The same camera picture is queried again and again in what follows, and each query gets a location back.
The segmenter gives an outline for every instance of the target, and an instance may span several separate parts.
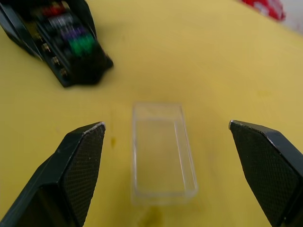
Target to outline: fuse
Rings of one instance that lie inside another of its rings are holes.
[[[50,24],[54,28],[61,28],[73,23],[73,18],[71,14],[64,14],[57,17],[52,17],[49,19]]]
[[[77,28],[72,27],[69,30],[61,30],[61,37],[63,38],[63,40],[68,41],[71,39],[76,39],[77,37],[85,33],[87,33],[87,30],[82,26]]]
[[[91,34],[69,41],[72,52],[78,57],[91,53],[94,43],[95,39]]]
[[[62,13],[65,13],[65,12],[66,12],[66,9],[62,4],[47,7],[47,8],[44,8],[42,10],[42,14],[46,17],[57,16],[57,15],[60,15]]]

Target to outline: yellow tablecloth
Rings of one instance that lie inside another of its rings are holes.
[[[115,63],[97,86],[64,89],[0,30],[0,218],[64,135],[107,131],[86,227],[268,227],[245,181],[230,119],[280,130],[303,150],[303,39],[232,0],[89,0]],[[131,114],[180,102],[199,184],[187,205],[133,207]]]

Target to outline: transparent plastic container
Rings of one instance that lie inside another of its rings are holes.
[[[133,110],[133,203],[186,202],[196,192],[196,174],[181,105],[136,104]]]

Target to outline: red fuse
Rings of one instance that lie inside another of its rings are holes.
[[[44,8],[42,10],[42,13],[44,16],[46,17],[53,17],[53,16],[57,16],[60,15],[62,13],[65,13],[65,7],[63,5],[56,5],[56,6],[51,6],[48,8]]]

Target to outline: textured gripper pad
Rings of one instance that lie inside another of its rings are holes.
[[[79,226],[83,226],[85,222],[90,200],[95,190],[104,127],[99,126],[85,133],[62,181],[63,190]]]
[[[272,226],[280,226],[300,180],[264,134],[231,125],[245,178]]]

